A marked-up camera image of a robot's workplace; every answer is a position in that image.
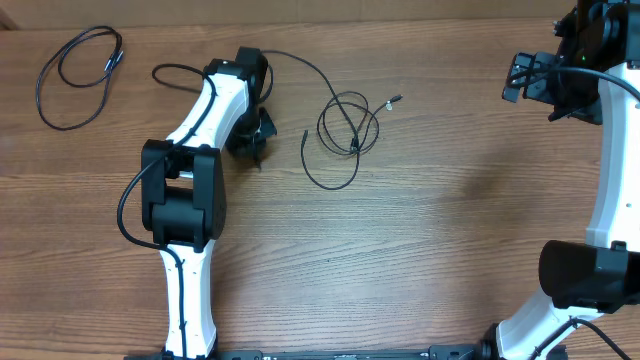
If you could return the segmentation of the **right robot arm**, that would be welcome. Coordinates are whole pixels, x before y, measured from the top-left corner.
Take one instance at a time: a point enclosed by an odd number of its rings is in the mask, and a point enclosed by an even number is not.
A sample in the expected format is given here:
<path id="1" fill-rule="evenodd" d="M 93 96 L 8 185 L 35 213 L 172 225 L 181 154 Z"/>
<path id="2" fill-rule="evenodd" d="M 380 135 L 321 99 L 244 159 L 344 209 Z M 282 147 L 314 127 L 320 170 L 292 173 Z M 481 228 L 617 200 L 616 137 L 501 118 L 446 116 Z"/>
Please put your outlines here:
<path id="1" fill-rule="evenodd" d="M 556 53 L 514 56 L 502 97 L 601 127 L 596 200 L 584 241 L 544 245 L 538 289 L 486 332 L 477 359 L 564 359 L 581 327 L 627 356 L 594 322 L 639 302 L 639 3 L 579 1 L 553 33 Z"/>

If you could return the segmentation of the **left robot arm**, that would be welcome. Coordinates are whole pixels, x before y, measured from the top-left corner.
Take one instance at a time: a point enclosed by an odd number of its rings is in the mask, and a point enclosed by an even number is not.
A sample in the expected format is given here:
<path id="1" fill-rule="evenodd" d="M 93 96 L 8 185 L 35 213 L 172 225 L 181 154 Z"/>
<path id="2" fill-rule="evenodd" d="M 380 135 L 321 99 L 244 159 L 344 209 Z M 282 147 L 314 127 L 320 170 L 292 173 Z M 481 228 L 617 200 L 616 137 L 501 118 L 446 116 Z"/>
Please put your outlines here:
<path id="1" fill-rule="evenodd" d="M 232 61 L 212 60 L 199 72 L 203 87 L 182 124 L 143 146 L 142 223 L 167 280 L 169 329 L 161 359 L 214 355 L 211 263 L 227 212 L 221 153 L 258 160 L 276 135 L 261 105 L 268 68 L 257 48 L 240 48 Z"/>

